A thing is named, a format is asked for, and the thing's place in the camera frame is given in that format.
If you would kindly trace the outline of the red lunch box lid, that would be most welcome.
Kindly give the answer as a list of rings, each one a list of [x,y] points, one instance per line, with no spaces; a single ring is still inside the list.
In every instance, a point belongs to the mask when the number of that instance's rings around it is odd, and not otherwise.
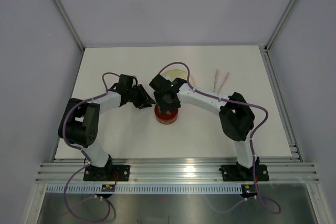
[[[174,123],[178,118],[178,109],[172,110],[172,111],[164,111],[162,113],[159,112],[159,107],[156,105],[154,107],[154,114],[155,118],[158,122],[161,124],[172,124]]]

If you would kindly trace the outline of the cream green round plate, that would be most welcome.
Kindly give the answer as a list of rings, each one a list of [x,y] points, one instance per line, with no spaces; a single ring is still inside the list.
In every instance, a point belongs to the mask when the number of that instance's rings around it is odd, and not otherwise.
[[[160,75],[172,82],[176,78],[187,80],[188,72],[181,69],[170,69],[160,72]]]

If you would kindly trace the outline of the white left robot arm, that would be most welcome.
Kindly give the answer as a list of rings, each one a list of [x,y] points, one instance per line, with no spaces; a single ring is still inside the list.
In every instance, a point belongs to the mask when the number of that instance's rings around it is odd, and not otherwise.
[[[118,78],[111,87],[103,83],[103,94],[69,99],[59,125],[58,136],[85,157],[82,171],[87,182],[127,182],[130,176],[130,166],[114,164],[97,140],[100,115],[128,103],[139,110],[155,104],[135,76],[120,74]]]

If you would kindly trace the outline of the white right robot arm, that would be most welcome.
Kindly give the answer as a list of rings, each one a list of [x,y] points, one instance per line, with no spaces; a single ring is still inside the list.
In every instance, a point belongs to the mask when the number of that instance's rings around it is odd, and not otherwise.
[[[175,78],[170,81],[156,75],[149,86],[154,90],[156,105],[160,113],[176,110],[182,104],[189,104],[218,116],[224,134],[234,141],[237,163],[220,168],[223,175],[235,181],[251,180],[257,174],[255,161],[248,137],[254,128],[255,115],[244,105],[244,97],[235,92],[224,96],[197,90],[187,80]]]

